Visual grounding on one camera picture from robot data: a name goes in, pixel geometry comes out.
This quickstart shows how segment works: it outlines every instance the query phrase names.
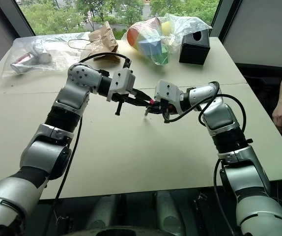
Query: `window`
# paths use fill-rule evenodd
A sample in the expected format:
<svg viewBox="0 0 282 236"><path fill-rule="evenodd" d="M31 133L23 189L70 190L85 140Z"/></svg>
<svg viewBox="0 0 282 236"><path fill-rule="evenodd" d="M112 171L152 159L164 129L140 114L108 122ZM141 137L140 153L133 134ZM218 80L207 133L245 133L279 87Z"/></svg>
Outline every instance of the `window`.
<svg viewBox="0 0 282 236"><path fill-rule="evenodd" d="M233 6L238 2L241 0L0 0L0 8L19 36L92 31L108 21L120 39L133 23L166 13L197 16L216 26L211 36L219 36L223 26L228 30L232 19L227 19L237 12Z"/></svg>
<svg viewBox="0 0 282 236"><path fill-rule="evenodd" d="M211 24L219 0L16 0L36 35L98 29L108 21L120 39L137 21L171 13Z"/></svg>

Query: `blue block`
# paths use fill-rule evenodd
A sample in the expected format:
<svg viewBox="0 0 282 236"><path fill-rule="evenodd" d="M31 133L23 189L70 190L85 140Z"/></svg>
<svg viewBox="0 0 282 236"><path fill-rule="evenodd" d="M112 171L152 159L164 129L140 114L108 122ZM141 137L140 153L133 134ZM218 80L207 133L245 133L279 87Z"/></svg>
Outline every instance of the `blue block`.
<svg viewBox="0 0 282 236"><path fill-rule="evenodd" d="M162 53L162 44L159 39L145 39L138 42L138 50L146 56L153 56Z"/></svg>

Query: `soda can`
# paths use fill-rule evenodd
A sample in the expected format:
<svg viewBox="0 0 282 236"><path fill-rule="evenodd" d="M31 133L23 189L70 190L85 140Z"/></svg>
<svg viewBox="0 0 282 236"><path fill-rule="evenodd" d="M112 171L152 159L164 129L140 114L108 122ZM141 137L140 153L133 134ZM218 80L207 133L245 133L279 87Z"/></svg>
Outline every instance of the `soda can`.
<svg viewBox="0 0 282 236"><path fill-rule="evenodd" d="M17 59L14 63L11 63L11 68L18 74L25 73L32 67L29 65L36 65L38 63L38 57L32 52L28 52Z"/></svg>
<svg viewBox="0 0 282 236"><path fill-rule="evenodd" d="M42 43L40 41L35 41L33 46L33 51L38 56L38 62L40 64L47 64L52 61L52 55L48 53L46 49L44 49Z"/></svg>

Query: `plastic wrapping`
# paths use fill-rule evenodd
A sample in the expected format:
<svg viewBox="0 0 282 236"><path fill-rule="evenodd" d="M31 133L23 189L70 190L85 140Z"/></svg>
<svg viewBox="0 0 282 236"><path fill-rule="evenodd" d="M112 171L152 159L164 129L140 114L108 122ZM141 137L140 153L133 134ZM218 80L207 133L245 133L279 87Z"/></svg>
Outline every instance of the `plastic wrapping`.
<svg viewBox="0 0 282 236"><path fill-rule="evenodd" d="M82 49L89 44L88 34L82 32L17 38L6 59L2 77L35 70L65 70L80 60Z"/></svg>
<svg viewBox="0 0 282 236"><path fill-rule="evenodd" d="M166 14L164 17L136 22L128 28L122 40L151 58L155 64L165 65L169 55L180 49L183 36L211 28L198 17Z"/></svg>

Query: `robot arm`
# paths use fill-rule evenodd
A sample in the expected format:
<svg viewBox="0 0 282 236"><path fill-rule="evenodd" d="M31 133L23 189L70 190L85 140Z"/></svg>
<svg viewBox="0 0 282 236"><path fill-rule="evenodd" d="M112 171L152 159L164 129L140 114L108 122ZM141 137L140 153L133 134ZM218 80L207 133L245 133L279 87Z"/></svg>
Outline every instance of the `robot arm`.
<svg viewBox="0 0 282 236"><path fill-rule="evenodd" d="M38 127L21 155L20 170L0 181L0 235L21 235L24 219L37 205L47 182L64 173L73 132L90 93L119 102L117 115L123 102L149 105L150 97L133 89L135 76L129 68L116 71L113 79L106 74L83 63L69 68L66 85L58 93L45 123Z"/></svg>
<svg viewBox="0 0 282 236"><path fill-rule="evenodd" d="M163 104L163 114L181 115L215 92L213 83L183 93L177 86L159 81L155 99ZM196 110L201 111L209 101L200 104ZM203 112L202 117L222 162L220 176L223 186L236 197L236 220L242 234L282 235L282 207L269 197L269 179L232 109L219 96Z"/></svg>
<svg viewBox="0 0 282 236"><path fill-rule="evenodd" d="M24 219L37 205L47 182L64 173L71 155L73 132L90 93L118 102L116 115L120 114L122 103L128 102L148 107L147 112L169 116L182 114L205 101L196 109L202 110L217 92L213 83L183 93L177 86L160 81L153 102L133 88L134 80L127 67L116 71L113 79L105 71L96 71L83 63L69 68L67 83L45 123L38 127L22 153L20 170L0 181L0 235L21 235ZM282 207L268 196L269 180L231 108L217 97L204 111L203 120L223 164L220 171L223 185L230 187L237 198L237 224L242 233L282 235Z"/></svg>

